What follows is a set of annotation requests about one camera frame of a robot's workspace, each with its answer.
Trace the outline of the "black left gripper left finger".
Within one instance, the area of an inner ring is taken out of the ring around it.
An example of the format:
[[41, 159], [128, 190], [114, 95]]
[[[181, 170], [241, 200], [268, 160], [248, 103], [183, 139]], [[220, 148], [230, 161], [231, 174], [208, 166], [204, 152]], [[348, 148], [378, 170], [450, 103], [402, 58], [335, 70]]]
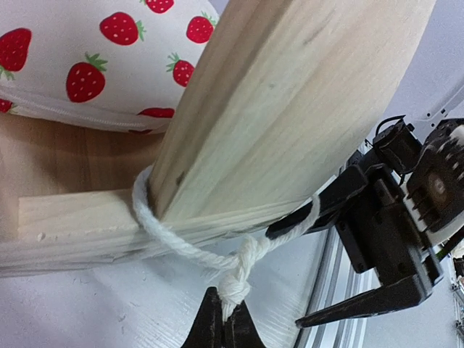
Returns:
[[222, 302], [216, 287], [207, 288], [184, 348], [222, 348], [225, 346]]

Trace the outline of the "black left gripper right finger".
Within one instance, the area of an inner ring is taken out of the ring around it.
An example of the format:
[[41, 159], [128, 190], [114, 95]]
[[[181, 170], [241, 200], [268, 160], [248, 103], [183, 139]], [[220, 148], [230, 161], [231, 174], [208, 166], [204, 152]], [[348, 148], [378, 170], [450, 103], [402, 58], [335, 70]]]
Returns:
[[265, 348], [245, 302], [226, 321], [227, 348]]

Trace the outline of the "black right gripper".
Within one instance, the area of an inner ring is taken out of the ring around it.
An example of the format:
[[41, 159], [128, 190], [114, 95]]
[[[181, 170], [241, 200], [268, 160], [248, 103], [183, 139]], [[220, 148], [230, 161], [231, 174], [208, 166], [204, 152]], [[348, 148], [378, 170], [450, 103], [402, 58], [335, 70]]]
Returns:
[[[380, 287], [318, 310], [295, 321], [309, 328], [339, 320], [368, 318], [415, 307], [427, 300], [443, 271], [424, 242], [389, 172], [377, 166], [364, 173], [348, 167], [318, 197], [319, 213], [304, 233], [336, 224], [357, 273], [374, 269]], [[277, 239], [316, 212], [313, 202], [273, 223], [265, 235]]]

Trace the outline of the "wooden pet bed frame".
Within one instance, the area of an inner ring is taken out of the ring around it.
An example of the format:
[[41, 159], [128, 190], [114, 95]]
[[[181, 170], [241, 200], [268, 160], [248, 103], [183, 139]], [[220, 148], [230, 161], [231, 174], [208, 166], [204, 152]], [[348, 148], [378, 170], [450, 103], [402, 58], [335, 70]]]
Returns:
[[256, 231], [368, 135], [433, 1], [230, 1], [165, 136], [1, 117], [1, 276], [167, 254], [132, 192], [192, 244]]

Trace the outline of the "strawberry print ruffled mattress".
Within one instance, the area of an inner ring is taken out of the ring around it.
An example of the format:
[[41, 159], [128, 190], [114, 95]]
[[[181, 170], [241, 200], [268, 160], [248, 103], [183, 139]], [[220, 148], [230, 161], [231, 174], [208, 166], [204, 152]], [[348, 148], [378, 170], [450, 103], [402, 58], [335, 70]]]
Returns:
[[3, 1], [1, 111], [163, 133], [219, 17], [210, 1]]

